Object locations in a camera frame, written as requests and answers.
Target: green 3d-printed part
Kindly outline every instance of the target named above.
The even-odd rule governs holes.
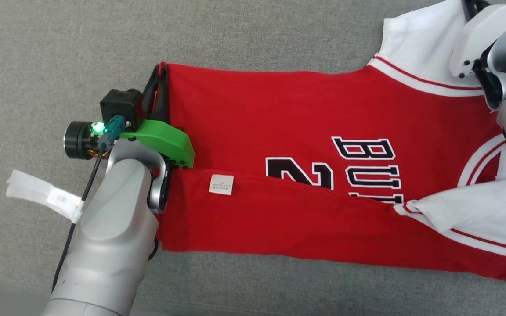
[[[120,138],[136,138],[180,167],[191,168],[195,162],[195,150],[188,135],[166,122],[144,120],[136,132],[123,132]]]

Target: black letter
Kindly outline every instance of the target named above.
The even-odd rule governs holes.
[[[341,157],[347,160],[392,160],[395,158],[389,140],[343,140],[341,137],[331,137],[331,139]]]
[[[382,196],[382,195],[361,195],[358,192],[349,192],[350,196],[362,196],[365,198],[371,198],[372,200],[391,203],[391,204],[402,204],[403,203],[403,194],[394,194],[392,196]]]
[[[399,176],[398,166],[387,167],[363,167],[350,166],[346,169],[347,180],[354,187],[374,187],[374,188],[401,188],[401,180],[392,179],[391,176]],[[387,180],[359,179],[363,174],[384,174],[389,176]]]

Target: jersey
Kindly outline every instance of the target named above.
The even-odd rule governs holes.
[[[460,6],[386,20],[380,52],[355,72],[169,64],[170,122],[191,138],[195,165],[173,173],[163,249],[506,280],[505,196],[491,182],[506,178],[506,144],[476,80],[448,72]],[[232,177],[231,194],[209,192],[216,175]]]

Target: jersey lettering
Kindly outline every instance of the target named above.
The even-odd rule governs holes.
[[[354,187],[400,189],[401,180],[392,178],[399,176],[398,166],[370,167],[349,166],[345,170],[347,180]],[[375,179],[374,176],[388,176],[387,179]]]
[[[318,176],[318,181],[313,182],[293,158],[267,157],[265,159],[267,176],[284,179],[285,174],[288,174],[296,182],[333,190],[333,170],[325,162],[313,162],[311,164],[312,174]]]
[[[341,157],[347,160],[392,160],[394,150],[389,140],[344,140],[331,137]]]
[[[350,196],[362,196],[364,198],[371,198],[372,200],[391,203],[391,204],[402,204],[403,203],[403,194],[393,194],[391,196],[382,196],[382,195],[363,195],[358,192],[349,192]]]

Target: gray fabric surface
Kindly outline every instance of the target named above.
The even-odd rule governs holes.
[[[380,48],[382,19],[434,0],[0,0],[0,287],[49,295],[69,224],[4,196],[12,169],[82,192],[72,120],[160,60],[235,70],[347,72]],[[97,178],[100,182],[102,172]],[[467,273],[281,256],[159,253],[135,306],[185,315],[506,315],[506,282]]]

